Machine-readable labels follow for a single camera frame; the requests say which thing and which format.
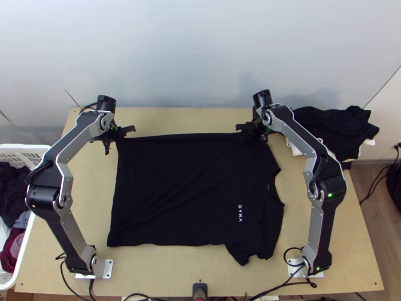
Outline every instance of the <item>wooden table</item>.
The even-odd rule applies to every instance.
[[[65,134],[75,124],[77,110],[69,114]],[[129,136],[176,133],[234,132],[237,123],[251,120],[251,109],[202,108],[118,108],[116,122],[134,124]],[[88,143],[69,163],[74,175],[72,212],[89,244],[103,258],[114,259],[112,278],[95,281],[96,295],[123,296],[141,292],[150,296],[191,296],[194,282],[206,282],[211,296],[255,295],[281,284],[288,278],[283,252],[305,245],[311,203],[302,175],[305,157],[293,157],[279,134],[269,136],[269,146],[282,169],[276,187],[285,204],[284,220],[274,256],[269,260],[250,258],[240,266],[225,246],[155,246],[109,248],[106,246],[114,194],[117,151],[112,145],[104,155],[102,143]],[[339,293],[382,290],[373,248],[348,171],[344,172],[348,191],[335,215],[330,251],[332,267],[325,277],[314,279],[317,288],[295,285],[273,294]],[[70,294],[60,276],[56,257],[62,250],[49,227],[36,218],[24,255],[16,291]],[[75,280],[65,271],[68,283],[79,293],[88,294],[88,281]]]

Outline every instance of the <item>robotic arm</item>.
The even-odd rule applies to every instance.
[[[110,278],[113,261],[99,258],[96,248],[85,242],[71,213],[73,176],[67,163],[87,142],[102,141],[107,155],[111,142],[135,131],[133,125],[116,126],[115,99],[99,95],[91,105],[95,104],[96,109],[79,114],[75,127],[44,154],[27,178],[27,206],[45,219],[66,254],[68,270],[78,278]]]
[[[324,144],[294,120],[288,106],[272,103],[269,90],[255,94],[253,99],[255,127],[266,134],[281,133],[306,156],[303,175],[312,212],[301,262],[305,263],[308,276],[317,274],[331,265],[329,244],[335,209],[347,190],[341,165]]]
[[[308,243],[302,248],[307,274],[314,275],[331,265],[328,250],[336,207],[342,202],[346,183],[339,162],[327,148],[294,120],[288,106],[272,104],[269,90],[254,95],[252,126],[259,132],[280,132],[306,155],[304,178],[312,202]],[[45,219],[63,248],[68,270],[77,278],[110,278],[113,261],[101,259],[88,245],[71,213],[73,176],[67,167],[72,157],[87,143],[100,140],[106,155],[110,144],[135,127],[117,127],[114,122],[116,101],[100,95],[91,104],[96,109],[79,114],[75,127],[54,144],[42,162],[27,178],[27,206]]]

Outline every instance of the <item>white plastic basket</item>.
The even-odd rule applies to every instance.
[[[20,168],[26,166],[29,169],[34,169],[38,165],[42,156],[50,148],[48,145],[28,145],[28,144],[0,144],[0,162],[9,162],[11,166]],[[17,258],[14,274],[11,277],[0,276],[0,290],[7,290],[14,286],[17,281],[18,272],[22,258],[27,248],[29,236],[31,234],[32,226],[34,224],[35,214],[31,212],[28,225],[25,230],[24,239],[20,248],[20,253]]]

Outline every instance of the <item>wooden floor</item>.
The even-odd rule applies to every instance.
[[[359,199],[362,199],[373,179],[383,165],[359,165],[351,170],[352,180]],[[361,292],[367,301],[401,300],[401,214],[390,198],[385,180],[376,188],[372,197],[362,204],[367,229],[372,240],[377,263],[384,284],[384,291]],[[304,295],[305,300],[320,300],[322,295]],[[361,300],[354,293],[333,294],[332,300]],[[188,300],[187,298],[168,298],[170,300]],[[300,296],[283,296],[282,299],[302,300]],[[75,296],[35,294],[33,301],[76,301]],[[97,301],[121,301],[117,297],[97,297]]]

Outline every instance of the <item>clothing pile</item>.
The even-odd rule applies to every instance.
[[[30,216],[25,204],[25,179],[29,172],[27,167],[16,169],[7,162],[0,162],[0,216],[3,224],[0,243],[4,245],[0,263],[9,273],[14,272]]]
[[[332,151],[337,160],[357,159],[360,146],[371,140],[379,128],[370,124],[370,111],[358,106],[346,110],[320,110],[307,106],[295,109],[294,119]]]
[[[273,255],[284,204],[280,171],[260,135],[177,134],[116,142],[107,245],[225,244],[240,264]]]

